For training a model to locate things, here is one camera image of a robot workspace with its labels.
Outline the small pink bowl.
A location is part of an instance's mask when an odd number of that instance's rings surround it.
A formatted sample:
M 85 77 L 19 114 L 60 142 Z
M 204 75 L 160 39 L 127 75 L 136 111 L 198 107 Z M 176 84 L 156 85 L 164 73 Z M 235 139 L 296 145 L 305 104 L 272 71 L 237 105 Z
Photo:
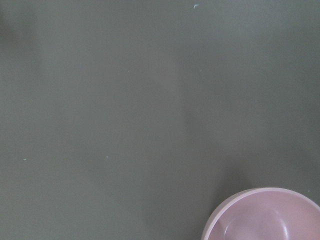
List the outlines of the small pink bowl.
M 277 187 L 238 192 L 220 203 L 203 240 L 318 240 L 320 207 L 293 190 Z

